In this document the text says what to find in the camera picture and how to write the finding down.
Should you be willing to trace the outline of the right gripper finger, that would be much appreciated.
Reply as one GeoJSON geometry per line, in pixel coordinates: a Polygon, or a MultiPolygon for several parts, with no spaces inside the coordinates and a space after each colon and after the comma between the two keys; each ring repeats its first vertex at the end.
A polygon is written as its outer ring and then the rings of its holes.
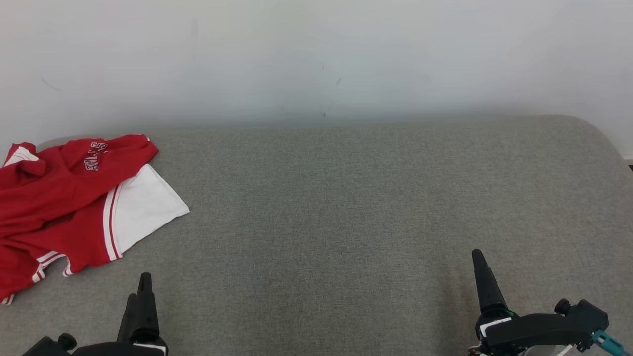
{"type": "Polygon", "coordinates": [[[508,308],[493,271],[481,250],[472,251],[472,262],[481,313],[508,308]]]}

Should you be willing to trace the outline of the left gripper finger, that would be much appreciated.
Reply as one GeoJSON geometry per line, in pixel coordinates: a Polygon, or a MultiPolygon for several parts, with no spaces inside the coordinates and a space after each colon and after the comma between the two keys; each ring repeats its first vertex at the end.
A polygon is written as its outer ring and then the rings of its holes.
{"type": "Polygon", "coordinates": [[[138,294],[129,294],[117,334],[118,343],[134,343],[138,339],[136,335],[136,314],[138,314],[139,308],[138,300],[138,294]]]}
{"type": "Polygon", "coordinates": [[[150,273],[144,272],[138,286],[138,340],[156,342],[159,338],[160,327],[152,291],[152,277],[150,273]]]}

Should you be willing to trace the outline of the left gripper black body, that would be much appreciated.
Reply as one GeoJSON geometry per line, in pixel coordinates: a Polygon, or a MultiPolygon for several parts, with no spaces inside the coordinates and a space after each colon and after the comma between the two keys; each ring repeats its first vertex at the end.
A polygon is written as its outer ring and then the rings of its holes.
{"type": "Polygon", "coordinates": [[[78,347],[71,356],[167,356],[161,338],[136,338],[127,342],[104,342],[78,347]]]}

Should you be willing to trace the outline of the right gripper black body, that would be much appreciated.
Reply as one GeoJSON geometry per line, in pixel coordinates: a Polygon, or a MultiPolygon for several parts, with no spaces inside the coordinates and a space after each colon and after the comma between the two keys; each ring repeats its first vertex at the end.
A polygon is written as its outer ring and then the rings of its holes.
{"type": "Polygon", "coordinates": [[[470,355],[494,356],[488,345],[488,329],[518,318],[505,302],[492,302],[481,307],[481,315],[475,323],[475,333],[479,344],[469,348],[470,355]]]}

